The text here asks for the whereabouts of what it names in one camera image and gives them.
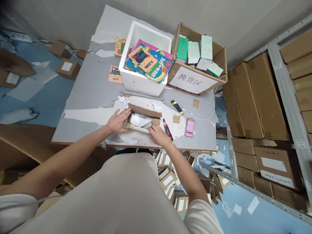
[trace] white product box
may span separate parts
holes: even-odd
[[[128,58],[128,51],[131,47],[134,47],[137,44],[139,39],[168,53],[171,52],[172,39],[143,24],[132,21],[127,41],[124,46],[124,53],[119,63],[119,71],[123,78],[123,85],[125,89],[158,97],[167,84],[169,72],[165,76],[162,83],[158,84],[144,75],[125,69],[124,63]]]

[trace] sleeve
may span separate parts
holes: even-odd
[[[207,202],[200,199],[189,204],[184,224],[190,234],[223,234],[214,210]]]
[[[27,194],[9,194],[0,196],[0,208],[10,205],[25,204],[37,201]],[[11,232],[36,215],[38,204],[16,207],[0,211],[0,233]]]

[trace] person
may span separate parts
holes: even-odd
[[[163,147],[188,194],[182,221],[158,179],[148,153],[118,154],[94,175],[34,218],[37,200],[48,197],[112,133],[127,132],[131,114],[118,109],[99,130],[56,153],[0,194],[0,233],[223,233],[198,176],[166,133],[156,125],[151,139]],[[32,205],[1,209],[12,204]]]

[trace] red box cutter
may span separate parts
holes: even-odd
[[[168,124],[165,122],[165,119],[162,119],[163,120],[163,126],[165,127],[165,132],[166,134],[168,135],[168,137],[170,138],[170,140],[173,141],[173,137],[169,131],[169,127],[168,127]]]

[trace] white cable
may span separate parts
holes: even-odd
[[[52,196],[52,197],[46,197],[46,198],[40,199],[38,201],[30,202],[30,203],[9,205],[9,206],[5,206],[5,207],[1,207],[0,208],[0,212],[4,211],[4,210],[8,210],[8,209],[13,209],[13,208],[16,208],[16,207],[32,206],[32,205],[39,204],[39,203],[41,203],[43,201],[46,201],[46,200],[49,200],[49,199],[52,199],[52,198],[59,198],[59,197],[64,197],[64,196],[65,195],[56,195],[56,196]]]
[[[199,119],[199,118],[196,118],[196,117],[191,113],[191,115],[192,115],[195,119],[198,119],[198,120],[205,120],[205,119],[208,119],[208,118],[213,114],[213,112],[214,112],[214,110],[215,110],[215,92],[214,92],[214,108],[213,108],[212,112],[210,113],[210,115],[209,115],[207,118]]]

